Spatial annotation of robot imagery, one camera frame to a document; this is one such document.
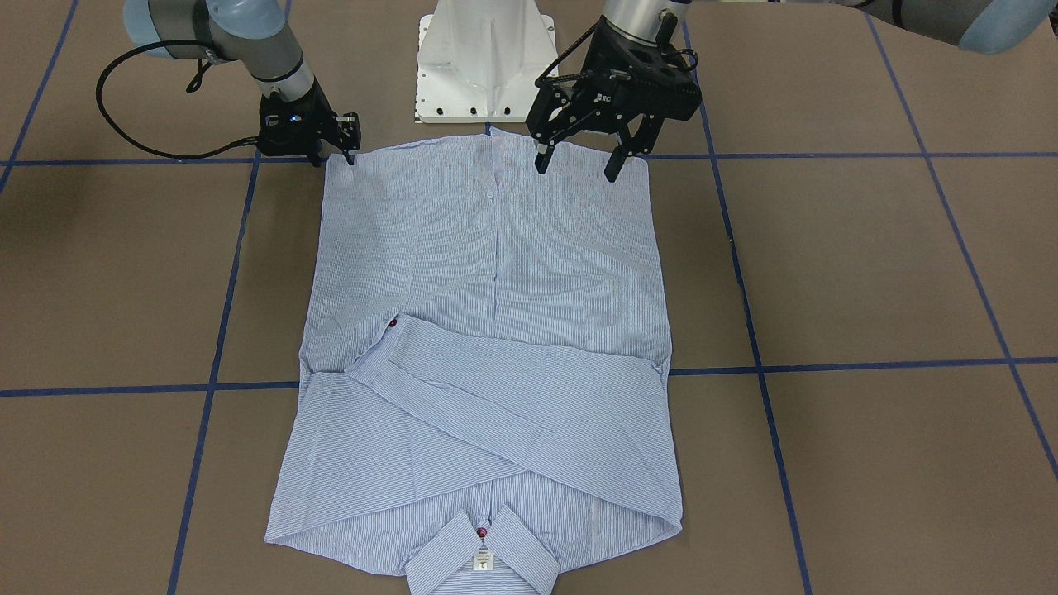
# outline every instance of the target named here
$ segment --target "shirt label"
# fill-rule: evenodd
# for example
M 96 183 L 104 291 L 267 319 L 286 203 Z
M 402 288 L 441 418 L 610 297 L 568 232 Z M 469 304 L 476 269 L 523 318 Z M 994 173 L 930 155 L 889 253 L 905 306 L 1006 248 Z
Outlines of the shirt label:
M 474 570 L 475 571 L 492 570 L 492 551 L 478 549 L 477 554 L 474 554 Z

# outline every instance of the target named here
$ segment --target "grid line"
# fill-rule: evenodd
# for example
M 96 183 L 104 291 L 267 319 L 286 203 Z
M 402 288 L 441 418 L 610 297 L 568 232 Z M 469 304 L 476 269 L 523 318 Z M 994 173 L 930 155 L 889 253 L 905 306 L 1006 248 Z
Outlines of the grid line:
M 691 43 L 691 32 L 687 28 L 687 21 L 681 23 L 683 30 L 683 41 L 688 48 Z M 694 82 L 701 87 L 698 80 L 697 71 L 691 71 Z M 753 327 L 753 313 L 749 305 L 749 293 L 746 290 L 746 280 L 742 274 L 742 265 L 738 260 L 738 248 L 735 242 L 734 229 L 731 226 L 731 216 L 727 208 L 727 198 L 724 193 L 724 181 L 720 178 L 719 161 L 716 158 L 716 148 L 713 144 L 712 129 L 709 127 L 709 115 L 706 108 L 705 91 L 701 93 L 701 104 L 698 106 L 701 115 L 701 129 L 706 136 L 706 146 L 712 156 L 709 160 L 713 173 L 713 181 L 716 184 L 716 197 L 719 200 L 720 214 L 724 217 L 724 231 L 727 233 L 728 241 L 731 246 L 731 265 L 734 269 L 734 276 L 738 283 L 738 290 L 742 293 L 742 306 L 746 315 L 746 331 L 749 335 L 749 346 L 753 353 L 753 366 L 756 374 L 756 383 L 761 390 L 761 400 L 764 404 L 764 414 L 768 422 L 768 433 L 771 435 L 771 450 L 776 457 L 776 468 L 779 472 L 779 483 L 783 490 L 783 501 L 786 505 L 786 517 L 789 522 L 790 536 L 794 539 L 794 551 L 797 555 L 798 567 L 801 571 L 801 585 L 804 595 L 811 595 L 811 578 L 808 575 L 808 563 L 805 559 L 804 547 L 801 542 L 801 528 L 797 520 L 797 510 L 794 507 L 794 494 L 790 490 L 789 477 L 786 474 L 786 462 L 783 457 L 782 443 L 779 439 L 779 428 L 776 425 L 774 411 L 771 407 L 771 396 L 768 392 L 768 380 L 764 373 L 764 364 L 761 359 L 761 349 L 756 341 L 756 331 Z
M 973 284 L 977 286 L 981 303 L 985 307 L 985 312 L 988 314 L 988 321 L 991 323 L 992 330 L 996 332 L 996 339 L 999 341 L 1000 348 L 1003 350 L 1004 360 L 1010 368 L 1010 376 L 1014 377 L 1014 383 L 1017 385 L 1018 393 L 1021 395 L 1021 401 L 1025 407 L 1025 411 L 1028 413 L 1029 420 L 1033 422 L 1033 428 L 1036 430 L 1036 436 L 1039 438 L 1040 446 L 1043 448 L 1043 454 L 1046 456 L 1047 463 L 1051 465 L 1051 472 L 1054 474 L 1055 479 L 1058 480 L 1058 462 L 1055 461 L 1054 451 L 1051 450 L 1051 444 L 1047 441 L 1047 436 L 1043 432 L 1043 426 L 1040 423 L 1039 416 L 1036 414 L 1036 408 L 1033 407 L 1033 401 L 1028 397 L 1028 391 L 1025 389 L 1025 384 L 1021 379 L 1021 374 L 1018 372 L 1017 361 L 1010 351 L 1010 346 L 1007 344 L 1006 338 L 1003 336 L 1003 329 L 1000 328 L 999 319 L 997 319 L 996 311 L 992 309 L 991 302 L 988 300 L 988 293 L 985 291 L 981 276 L 978 274 L 978 268 L 973 265 L 973 258 L 970 256 L 969 248 L 966 246 L 966 240 L 963 238 L 963 234 L 959 229 L 959 222 L 955 220 L 955 214 L 951 210 L 951 204 L 948 202 L 948 196 L 945 194 L 944 186 L 941 184 L 941 178 L 937 176 L 936 168 L 933 166 L 933 159 L 929 151 L 926 150 L 926 143 L 923 141 L 922 131 L 918 129 L 914 115 L 911 113 L 911 106 L 908 104 L 908 100 L 904 94 L 904 89 L 900 88 L 900 83 L 896 78 L 896 72 L 893 71 L 893 65 L 889 59 L 889 54 L 886 53 L 886 47 L 881 41 L 881 36 L 878 35 L 878 30 L 874 26 L 874 20 L 867 13 L 863 14 L 863 18 L 867 19 L 867 24 L 871 29 L 871 35 L 874 37 L 875 44 L 878 47 L 878 52 L 881 54 L 881 59 L 886 65 L 887 72 L 889 72 L 889 77 L 893 83 L 893 88 L 896 90 L 896 95 L 899 97 L 900 105 L 904 107 L 904 113 L 908 118 L 908 123 L 911 125 L 911 130 L 914 132 L 915 140 L 918 142 L 918 148 L 922 150 L 922 158 L 926 161 L 926 167 L 929 169 L 930 177 L 933 180 L 933 186 L 936 188 L 936 194 L 941 199 L 941 204 L 944 206 L 944 212 L 948 217 L 951 231 L 955 236 L 955 240 L 959 242 L 959 249 L 963 253 L 963 259 L 966 262 L 966 267 L 969 269 L 970 276 L 973 277 Z
M 1058 364 L 1058 356 L 1037 356 L 1014 358 L 1019 365 L 1054 365 Z M 981 358 L 965 360 L 919 360 L 919 361 L 882 361 L 882 362 L 845 362 L 845 363 L 807 363 L 781 364 L 763 366 L 765 374 L 814 373 L 814 372 L 852 372 L 870 369 L 920 369 L 937 367 L 983 367 L 1006 366 L 1005 358 Z M 737 376 L 756 374 L 756 366 L 732 365 L 714 367 L 677 367 L 669 371 L 669 376 Z M 258 382 L 188 382 L 185 384 L 132 384 L 111 386 L 59 386 L 49 389 L 0 389 L 0 398 L 29 397 L 63 397 L 93 395 L 128 395 L 152 393 L 200 393 L 214 391 L 217 393 L 234 391 L 269 391 L 296 389 L 297 380 L 269 380 Z
M 257 186 L 257 173 L 260 169 L 260 154 L 255 154 L 254 165 L 250 172 L 250 182 L 247 184 L 247 197 L 242 206 L 242 219 L 239 222 L 239 235 L 235 240 L 235 255 L 232 257 L 232 271 L 227 280 L 227 292 L 224 295 L 224 309 L 220 315 L 220 328 L 217 330 L 217 348 L 214 353 L 213 366 L 209 371 L 209 385 L 215 386 L 220 375 L 220 360 L 224 351 L 224 338 L 227 335 L 227 322 L 232 313 L 232 302 L 235 298 L 235 283 L 239 274 L 239 252 L 242 238 L 247 233 L 247 220 L 250 218 L 250 208 L 254 200 L 254 190 Z M 202 466 L 202 453 L 205 450 L 206 433 L 209 429 L 209 416 L 213 413 L 213 400 L 216 390 L 206 391 L 202 403 L 202 417 L 199 421 L 198 439 L 195 443 L 195 455 L 191 458 L 190 476 L 187 481 L 187 493 L 184 498 L 184 509 L 180 519 L 180 531 L 177 535 L 177 545 L 172 554 L 172 569 L 169 573 L 167 595 L 175 595 L 177 582 L 180 579 L 180 567 L 183 562 L 184 546 L 187 543 L 187 529 L 190 526 L 191 509 L 195 506 L 195 492 L 198 488 L 198 474 Z
M 641 155 L 646 161 L 675 160 L 712 160 L 722 161 L 736 159 L 920 159 L 923 152 L 688 152 L 688 154 L 654 154 Z M 964 152 L 926 152 L 934 159 L 1058 159 L 1058 151 L 964 151 Z M 261 163 L 310 163 L 305 157 L 261 157 Z M 75 166 L 109 166 L 109 165 L 218 165 L 218 164 L 250 164 L 252 157 L 209 157 L 193 161 L 180 161 L 165 158 L 140 159 L 15 159 L 0 161 L 0 166 L 14 167 L 75 167 Z
M 71 0 L 70 11 L 67 13 L 66 21 L 62 23 L 62 31 L 59 33 L 58 40 L 55 41 L 55 50 L 52 51 L 52 57 L 48 60 L 48 68 L 44 69 L 44 75 L 40 78 L 40 85 L 37 86 L 37 92 L 33 95 L 33 102 L 30 104 L 30 110 L 25 113 L 25 119 L 22 120 L 22 128 L 18 131 L 18 138 L 15 140 L 15 146 L 11 149 L 11 157 L 7 158 L 7 162 L 4 164 L 3 174 L 0 175 L 0 193 L 7 185 L 7 180 L 11 178 L 12 169 L 14 169 L 15 163 L 18 159 L 18 151 L 22 149 L 22 143 L 25 142 L 25 134 L 30 131 L 30 124 L 33 123 L 33 116 L 37 113 L 37 106 L 40 105 L 40 97 L 44 94 L 44 89 L 48 87 L 48 82 L 52 78 L 52 72 L 55 70 L 55 62 L 59 59 L 59 54 L 62 53 L 62 46 L 66 44 L 67 35 L 70 33 L 70 24 L 73 22 L 73 16 L 77 12 L 77 0 Z

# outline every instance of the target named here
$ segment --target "black cable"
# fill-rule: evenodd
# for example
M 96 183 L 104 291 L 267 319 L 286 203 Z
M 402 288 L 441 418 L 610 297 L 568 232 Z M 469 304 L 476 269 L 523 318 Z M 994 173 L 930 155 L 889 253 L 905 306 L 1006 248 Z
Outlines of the black cable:
M 676 60 L 672 59 L 678 56 L 690 56 L 691 59 L 688 60 L 690 64 L 685 64 L 682 58 L 678 58 Z M 661 54 L 661 59 L 680 72 L 691 72 L 692 70 L 698 68 L 698 53 L 690 48 L 676 50 L 675 52 L 671 52 L 669 54 Z
M 553 86 L 558 85 L 559 83 L 565 83 L 567 80 L 577 80 L 579 78 L 583 78 L 584 73 L 581 72 L 577 74 L 552 76 L 550 78 L 548 78 L 547 73 L 554 70 L 560 64 L 562 64 L 562 60 L 568 58 L 569 54 L 572 54 L 577 50 L 577 48 L 580 48 L 581 43 L 583 43 L 585 39 L 590 37 L 592 33 L 595 33 L 595 28 L 598 25 L 599 25 L 598 21 L 592 23 L 591 26 L 589 26 L 588 30 L 585 31 L 584 34 L 577 39 L 577 41 L 573 41 L 572 46 L 566 48 L 566 50 L 562 52 L 562 54 L 560 54 L 559 57 L 554 58 L 553 62 L 551 62 L 547 68 L 544 69 L 544 73 L 537 76 L 536 80 L 533 82 L 537 88 L 543 87 L 544 85 Z
M 187 84 L 187 88 L 184 89 L 184 92 L 185 93 L 194 93 L 195 91 L 198 91 L 199 89 L 201 89 L 202 88 L 202 75 L 204 75 L 205 71 L 209 70 L 209 67 L 212 67 L 212 66 L 213 66 L 213 62 L 207 61 L 207 60 L 203 60 L 202 58 L 199 58 L 199 70 L 198 70 L 198 72 L 195 73 L 195 76 L 191 77 L 191 82 Z
M 227 143 L 226 145 L 220 148 L 216 148 L 214 150 L 209 150 L 206 152 L 199 152 L 195 155 L 180 155 L 175 152 L 166 152 L 164 150 L 158 150 L 156 148 L 148 147 L 147 145 L 141 143 L 140 141 L 136 141 L 132 137 L 129 137 L 128 133 L 126 133 L 125 130 L 122 130 L 121 126 L 118 126 L 117 123 L 114 122 L 114 119 L 110 116 L 110 112 L 108 112 L 107 108 L 103 105 L 103 88 L 107 84 L 107 78 L 110 76 L 110 73 L 112 73 L 114 69 L 116 69 L 118 66 L 124 64 L 129 58 L 133 58 L 135 56 L 139 56 L 140 54 L 144 54 L 151 50 L 157 50 L 159 48 L 171 48 L 175 46 L 197 46 L 200 48 L 205 48 L 207 50 L 213 50 L 214 52 L 217 51 L 216 48 L 203 41 L 198 41 L 195 39 L 171 39 L 168 41 L 154 41 L 153 43 L 140 46 L 139 48 L 129 50 L 128 52 L 125 52 L 121 56 L 117 56 L 116 58 L 114 58 L 113 61 L 107 65 L 107 68 L 103 69 L 103 72 L 99 74 L 99 79 L 95 83 L 95 105 L 96 107 L 99 108 L 99 113 L 103 114 L 103 119 L 107 121 L 107 124 L 109 124 L 110 127 L 114 129 L 114 132 L 117 132 L 117 134 L 121 138 L 125 139 L 130 145 L 136 147 L 138 149 L 149 152 L 151 155 L 157 155 L 159 157 L 165 157 L 167 159 L 177 159 L 180 161 L 204 159 L 206 157 L 213 157 L 215 155 L 222 154 L 229 149 L 233 149 L 236 147 L 247 147 L 255 144 L 257 142 L 257 137 L 247 137 L 244 139 L 239 139 L 238 141 Z M 208 68 L 209 68 L 208 62 L 206 62 L 206 66 L 202 66 L 202 64 L 199 62 L 198 74 L 196 74 L 195 78 L 193 78 L 190 84 L 187 85 L 186 91 L 188 93 L 197 91 L 199 87 L 202 86 L 202 74 L 204 74 L 205 71 L 208 70 Z

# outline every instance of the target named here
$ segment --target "folded shirt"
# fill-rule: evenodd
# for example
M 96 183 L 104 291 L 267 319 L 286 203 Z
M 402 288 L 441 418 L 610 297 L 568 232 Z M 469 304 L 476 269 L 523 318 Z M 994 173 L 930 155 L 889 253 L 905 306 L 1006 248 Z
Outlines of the folded shirt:
M 531 139 L 327 164 L 266 541 L 413 595 L 551 592 L 680 530 L 646 164 Z

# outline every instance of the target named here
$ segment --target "shirt collar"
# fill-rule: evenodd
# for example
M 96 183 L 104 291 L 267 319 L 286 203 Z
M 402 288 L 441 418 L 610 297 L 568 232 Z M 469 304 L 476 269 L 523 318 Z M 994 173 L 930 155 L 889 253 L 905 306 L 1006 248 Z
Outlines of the shirt collar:
M 464 511 L 448 522 L 404 565 L 412 595 L 430 595 L 480 548 L 476 527 Z M 541 595 L 548 595 L 559 577 L 559 562 L 510 507 L 489 525 L 486 547 Z
M 508 506 L 489 525 L 485 544 L 541 595 L 548 595 L 559 577 L 559 562 Z

